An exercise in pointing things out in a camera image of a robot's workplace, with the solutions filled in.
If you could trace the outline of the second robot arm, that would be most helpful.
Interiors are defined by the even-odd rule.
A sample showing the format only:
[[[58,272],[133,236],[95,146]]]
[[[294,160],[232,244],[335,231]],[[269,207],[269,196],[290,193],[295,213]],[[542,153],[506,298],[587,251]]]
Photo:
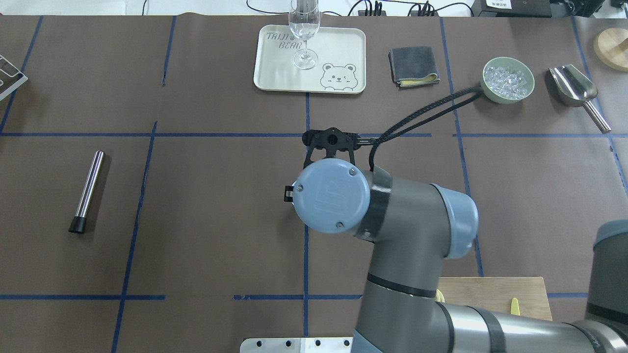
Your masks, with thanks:
[[[597,232],[585,317],[627,332],[627,219],[605,223]]]

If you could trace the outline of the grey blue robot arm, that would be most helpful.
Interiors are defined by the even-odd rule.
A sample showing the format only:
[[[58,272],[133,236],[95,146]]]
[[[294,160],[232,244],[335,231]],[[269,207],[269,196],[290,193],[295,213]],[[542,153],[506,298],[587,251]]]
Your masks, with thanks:
[[[362,171],[354,150],[376,146],[337,128],[307,130],[303,171],[285,201],[309,228],[374,244],[353,353],[625,353],[627,221],[594,242],[585,319],[556,323],[435,299],[444,260],[466,255],[478,231],[473,199],[437,184]]]

